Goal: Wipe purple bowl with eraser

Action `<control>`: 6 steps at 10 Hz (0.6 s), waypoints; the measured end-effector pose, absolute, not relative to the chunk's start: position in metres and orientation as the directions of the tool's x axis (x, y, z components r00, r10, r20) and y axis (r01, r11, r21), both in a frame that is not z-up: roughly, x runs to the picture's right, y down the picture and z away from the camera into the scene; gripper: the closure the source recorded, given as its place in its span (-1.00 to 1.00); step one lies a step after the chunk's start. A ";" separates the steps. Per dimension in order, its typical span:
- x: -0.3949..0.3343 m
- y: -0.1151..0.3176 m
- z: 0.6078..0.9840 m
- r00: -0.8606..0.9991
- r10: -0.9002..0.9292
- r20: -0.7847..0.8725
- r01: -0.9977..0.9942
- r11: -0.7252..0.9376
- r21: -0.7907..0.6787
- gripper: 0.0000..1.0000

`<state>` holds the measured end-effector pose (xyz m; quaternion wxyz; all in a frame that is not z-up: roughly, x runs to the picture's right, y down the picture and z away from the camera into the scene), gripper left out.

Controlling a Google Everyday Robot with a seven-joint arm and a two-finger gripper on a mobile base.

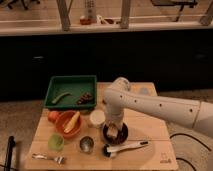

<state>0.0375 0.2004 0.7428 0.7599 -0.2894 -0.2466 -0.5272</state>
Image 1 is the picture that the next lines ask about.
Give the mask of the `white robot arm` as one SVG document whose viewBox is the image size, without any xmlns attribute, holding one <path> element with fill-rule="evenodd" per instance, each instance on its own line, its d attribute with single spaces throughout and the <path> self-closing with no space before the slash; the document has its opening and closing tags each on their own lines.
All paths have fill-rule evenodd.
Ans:
<svg viewBox="0 0 213 171">
<path fill-rule="evenodd" d="M 123 126 L 124 109 L 131 109 L 150 116 L 191 128 L 213 138 L 213 103 L 135 93 L 130 82 L 117 78 L 103 94 L 107 124 Z"/>
</svg>

